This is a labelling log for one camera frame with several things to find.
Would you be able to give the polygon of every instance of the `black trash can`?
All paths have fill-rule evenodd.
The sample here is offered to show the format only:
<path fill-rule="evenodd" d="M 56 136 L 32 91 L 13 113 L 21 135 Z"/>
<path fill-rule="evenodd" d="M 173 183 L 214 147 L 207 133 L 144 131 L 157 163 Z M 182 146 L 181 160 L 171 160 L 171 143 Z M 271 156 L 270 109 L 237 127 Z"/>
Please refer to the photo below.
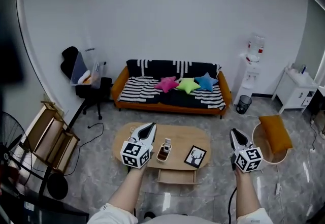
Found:
<path fill-rule="evenodd" d="M 249 96 L 241 95 L 236 108 L 237 112 L 242 115 L 245 114 L 251 103 L 252 99 Z"/>

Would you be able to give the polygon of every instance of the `wooden coffee table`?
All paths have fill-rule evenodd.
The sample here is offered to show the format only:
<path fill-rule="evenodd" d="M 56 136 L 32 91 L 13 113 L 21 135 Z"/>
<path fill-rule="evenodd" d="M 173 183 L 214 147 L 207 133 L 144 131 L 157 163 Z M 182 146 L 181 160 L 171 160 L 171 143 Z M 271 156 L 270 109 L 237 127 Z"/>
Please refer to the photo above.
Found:
<path fill-rule="evenodd" d="M 120 151 L 125 140 L 131 136 L 131 128 L 139 127 L 145 123 L 132 122 L 125 124 L 116 134 L 113 143 L 113 154 L 121 160 Z M 171 139 L 172 150 L 166 162 L 158 162 L 156 156 L 165 138 Z M 211 156 L 210 138 L 205 131 L 193 126 L 157 124 L 157 132 L 153 145 L 154 155 L 148 167 L 159 169 L 158 182 L 195 184 L 197 168 L 184 163 L 192 146 L 206 150 L 200 167 L 206 165 Z"/>

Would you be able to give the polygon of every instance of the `sofa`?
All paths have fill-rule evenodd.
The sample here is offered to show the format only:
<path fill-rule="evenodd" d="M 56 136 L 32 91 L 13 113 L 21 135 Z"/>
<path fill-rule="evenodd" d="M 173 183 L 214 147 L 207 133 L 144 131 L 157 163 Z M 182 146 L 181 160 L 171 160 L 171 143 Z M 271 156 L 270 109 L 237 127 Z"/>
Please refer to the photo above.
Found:
<path fill-rule="evenodd" d="M 119 109 L 210 114 L 222 118 L 229 108 L 231 93 L 220 69 L 220 65 L 213 63 L 131 59 L 115 80 L 111 95 Z M 218 79 L 213 92 L 194 90 L 187 94 L 174 88 L 164 93 L 154 88 L 161 77 L 194 78 L 207 72 Z"/>

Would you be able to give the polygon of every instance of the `clear plastic box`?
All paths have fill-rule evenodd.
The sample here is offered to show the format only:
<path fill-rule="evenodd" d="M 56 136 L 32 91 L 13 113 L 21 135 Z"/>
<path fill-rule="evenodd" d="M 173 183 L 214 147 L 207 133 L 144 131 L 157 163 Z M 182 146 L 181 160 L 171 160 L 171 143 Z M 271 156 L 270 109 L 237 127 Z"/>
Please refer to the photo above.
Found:
<path fill-rule="evenodd" d="M 71 86 L 91 85 L 92 88 L 100 88 L 103 74 L 103 62 L 99 62 L 94 48 L 78 53 L 70 80 Z M 87 83 L 78 83 L 78 80 L 86 71 L 90 71 Z"/>

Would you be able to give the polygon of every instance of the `green star pillow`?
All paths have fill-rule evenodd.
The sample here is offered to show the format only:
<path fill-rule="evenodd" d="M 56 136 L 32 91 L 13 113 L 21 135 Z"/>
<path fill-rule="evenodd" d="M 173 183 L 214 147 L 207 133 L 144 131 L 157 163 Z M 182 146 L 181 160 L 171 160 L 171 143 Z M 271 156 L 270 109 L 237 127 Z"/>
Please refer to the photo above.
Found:
<path fill-rule="evenodd" d="M 194 82 L 194 78 L 183 78 L 176 88 L 185 90 L 187 94 L 190 94 L 192 90 L 195 90 L 200 87 L 200 85 Z"/>

